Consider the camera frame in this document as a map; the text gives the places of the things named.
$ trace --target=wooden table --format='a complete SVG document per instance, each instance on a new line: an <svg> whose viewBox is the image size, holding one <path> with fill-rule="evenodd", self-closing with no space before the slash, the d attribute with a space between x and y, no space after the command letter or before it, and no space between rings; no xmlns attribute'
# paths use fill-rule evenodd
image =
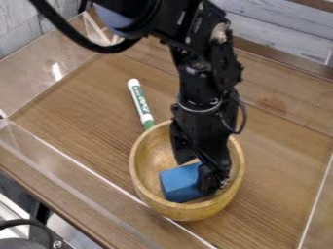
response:
<svg viewBox="0 0 333 249"><path fill-rule="evenodd" d="M222 212L181 226L218 248L297 248L332 156L333 85L238 54L248 68L240 90L252 103L248 128L237 136L245 182ZM0 169L105 248L205 248L135 201L127 160L142 125L130 78L142 82L157 122L170 119L178 78L168 49L149 39L123 54L95 55L11 117L24 157L0 147ZM18 125L39 139L28 140ZM332 230L329 219L327 226ZM332 236L321 239L311 231L311 237L321 244L309 248L329 248Z"/></svg>

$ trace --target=marker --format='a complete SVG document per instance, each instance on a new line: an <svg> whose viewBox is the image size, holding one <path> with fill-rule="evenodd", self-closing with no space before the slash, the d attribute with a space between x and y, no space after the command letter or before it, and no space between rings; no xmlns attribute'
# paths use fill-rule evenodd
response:
<svg viewBox="0 0 333 249"><path fill-rule="evenodd" d="M147 130L155 125L155 122L151 115L147 100L143 94L143 90L141 88L141 83L137 79L131 79L127 82L127 86L138 109L138 113L141 115L141 123L143 124L145 130Z"/></svg>

